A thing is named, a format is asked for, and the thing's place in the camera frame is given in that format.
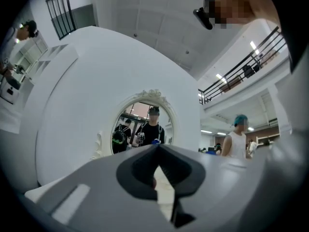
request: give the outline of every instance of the white tank top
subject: white tank top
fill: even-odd
[[[229,133],[229,136],[232,138],[232,146],[228,155],[239,159],[246,159],[246,135],[243,132],[241,134],[239,136],[233,131]]]

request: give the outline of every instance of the black metal railing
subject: black metal railing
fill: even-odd
[[[58,38],[76,30],[69,0],[45,0]]]
[[[251,53],[249,53],[239,64],[228,73],[210,85],[204,91],[198,90],[199,103],[206,104],[222,93],[226,93],[233,87],[250,78],[260,69],[265,67],[272,59],[279,54],[279,51],[286,45],[286,42],[276,27]]]

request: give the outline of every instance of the brown wall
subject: brown wall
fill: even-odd
[[[267,129],[260,130],[260,131],[258,130],[258,131],[246,133],[246,136],[247,136],[247,141],[249,141],[249,139],[252,139],[253,141],[256,142],[256,137],[268,137],[274,134],[279,134],[278,126],[267,128]],[[221,145],[223,145],[224,138],[225,137],[216,137],[216,144],[221,143]]]

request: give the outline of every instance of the ornate white mirror frame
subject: ornate white mirror frame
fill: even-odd
[[[91,159],[94,160],[112,155],[111,135],[115,129],[115,122],[127,107],[141,101],[156,103],[167,112],[173,126],[173,142],[178,140],[178,118],[166,97],[162,96],[158,89],[150,89],[148,92],[143,90],[141,93],[132,95],[117,105],[117,109],[112,112],[108,123],[104,126],[103,130],[99,131],[97,134],[95,153]]]

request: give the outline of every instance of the white shirt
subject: white shirt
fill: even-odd
[[[10,56],[16,45],[17,29],[10,28],[3,40],[0,48],[0,61],[3,63],[4,67],[10,64]]]
[[[242,132],[241,136],[239,136],[232,131],[229,136],[232,138],[232,145],[228,155],[234,158],[246,159],[246,135]]]
[[[250,149],[249,149],[250,155],[254,155],[255,150],[256,150],[256,147],[257,147],[256,142],[251,142],[251,144],[250,144]]]

